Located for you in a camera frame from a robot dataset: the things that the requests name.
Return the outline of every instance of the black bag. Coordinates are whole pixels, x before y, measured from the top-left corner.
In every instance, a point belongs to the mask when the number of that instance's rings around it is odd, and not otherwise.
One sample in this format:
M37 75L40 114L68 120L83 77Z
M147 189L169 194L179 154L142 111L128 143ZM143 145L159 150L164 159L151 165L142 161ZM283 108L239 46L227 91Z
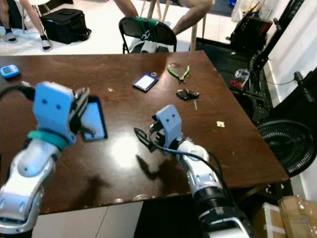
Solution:
M91 30L86 27L83 11L63 8L41 17L48 38L70 44L75 41L85 41Z

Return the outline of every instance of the white floor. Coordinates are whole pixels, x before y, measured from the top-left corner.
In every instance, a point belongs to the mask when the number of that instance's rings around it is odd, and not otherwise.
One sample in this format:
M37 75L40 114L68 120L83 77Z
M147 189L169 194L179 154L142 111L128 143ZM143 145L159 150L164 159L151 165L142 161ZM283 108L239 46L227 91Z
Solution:
M141 12L141 0L133 0L138 12ZM84 11L86 25L92 30L89 40L75 42L65 45L53 42L53 49L50 52L42 52L40 49L40 36L33 27L22 33L22 30L15 29L13 33L18 37L18 42L10 44L0 40L0 56L20 56L20 55L75 55L75 54L121 54L122 38L118 29L118 22L123 14L118 9L114 1L104 2L103 0L74 0L74 4L63 4L59 8L76 8ZM170 22L173 27L177 20L187 11L186 8L171 5L166 22ZM205 38L215 41L227 42L226 36L230 36L236 23L229 17L213 14L207 15ZM0 33L4 35L4 28L0 27ZM202 36L202 21L199 22L198 37ZM177 51L188 51L191 39L191 29L177 36Z
M141 12L143 1L132 0L138 12ZM115 3L110 0L74 0L74 5L64 4L59 8L76 8L84 11L87 27L92 30L89 40L65 45L53 42L50 52L40 49L40 36L32 28L22 34L14 30L19 42L10 44L0 40L0 56L21 55L77 55L77 54L121 54L122 38L118 29L119 20L123 14ZM170 6L166 22L172 28L177 20L187 11L186 8ZM229 43L225 37L230 36L236 23L229 17L207 15L205 38ZM202 21L198 26L198 37L202 36ZM191 29L177 36L177 51L188 51L191 39ZM34 230L34 238L132 238L139 218L142 202L115 205L74 212L58 213L40 216Z

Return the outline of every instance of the pliers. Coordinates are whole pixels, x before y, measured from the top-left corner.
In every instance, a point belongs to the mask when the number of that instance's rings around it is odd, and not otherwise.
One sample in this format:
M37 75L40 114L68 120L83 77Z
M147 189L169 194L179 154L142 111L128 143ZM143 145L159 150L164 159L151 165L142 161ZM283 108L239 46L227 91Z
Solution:
M179 83L179 84L181 84L181 83L185 84L185 77L189 74L190 66L189 66L189 65L187 66L186 72L185 72L185 73L183 74L183 76L181 76L181 77L180 77L177 73L175 73L175 72L171 69L170 66L167 67L167 71L168 71L171 75L173 75L174 77L176 77L176 78L178 79L178 83Z

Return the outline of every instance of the bare leg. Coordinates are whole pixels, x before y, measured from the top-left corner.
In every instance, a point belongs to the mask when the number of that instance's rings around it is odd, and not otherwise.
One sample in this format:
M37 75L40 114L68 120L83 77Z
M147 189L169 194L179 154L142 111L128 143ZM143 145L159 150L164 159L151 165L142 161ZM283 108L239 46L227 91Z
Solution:
M0 20L6 29L10 28L9 25L9 6L6 0L0 0Z
M182 6L189 7L190 9L175 25L173 29L175 35L195 25L209 12L213 5L213 0L180 0L179 2Z
M131 0L114 0L114 2L126 17L138 16L138 12Z
M29 17L30 17L33 25L35 26L35 28L39 31L40 35L43 36L44 30L43 30L43 27L41 24L41 20L40 20L38 14L36 13L36 11L34 10L34 8L29 3L29 0L20 0L20 3L24 7L24 9L27 11L27 13L29 14Z

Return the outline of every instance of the folding chair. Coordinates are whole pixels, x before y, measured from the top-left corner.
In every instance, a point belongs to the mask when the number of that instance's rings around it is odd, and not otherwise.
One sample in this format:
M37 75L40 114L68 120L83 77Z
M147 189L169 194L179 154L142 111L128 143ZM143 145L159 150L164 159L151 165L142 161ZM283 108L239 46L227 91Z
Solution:
M123 53L130 53L124 36L131 36L141 40L153 41L173 46L176 51L177 40L169 26L153 19L141 17L124 17L119 22L119 30L123 39ZM139 53L142 45L135 47L132 53ZM157 52L168 52L167 48L159 47Z

